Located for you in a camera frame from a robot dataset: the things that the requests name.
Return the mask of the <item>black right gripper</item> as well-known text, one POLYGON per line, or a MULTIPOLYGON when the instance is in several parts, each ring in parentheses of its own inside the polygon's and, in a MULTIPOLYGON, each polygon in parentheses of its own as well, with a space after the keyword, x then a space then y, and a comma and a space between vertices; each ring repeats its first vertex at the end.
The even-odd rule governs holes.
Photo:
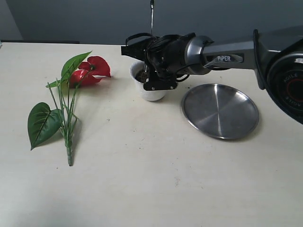
POLYGON ((131 45, 121 46, 121 55, 143 62, 149 62, 155 71, 147 73, 147 81, 143 84, 146 91, 174 90, 177 79, 186 75, 185 48, 192 39, 187 35, 164 35, 152 41, 139 41, 131 45))

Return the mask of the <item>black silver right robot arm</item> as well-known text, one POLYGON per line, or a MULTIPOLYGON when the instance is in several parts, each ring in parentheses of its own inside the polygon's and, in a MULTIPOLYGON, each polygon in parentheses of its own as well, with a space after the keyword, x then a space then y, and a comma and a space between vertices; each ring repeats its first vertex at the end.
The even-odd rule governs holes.
POLYGON ((143 62, 147 91, 172 90, 190 75, 244 69, 255 72, 258 86, 297 122, 303 121, 303 28, 294 26, 216 42, 208 36, 128 37, 121 54, 143 62))

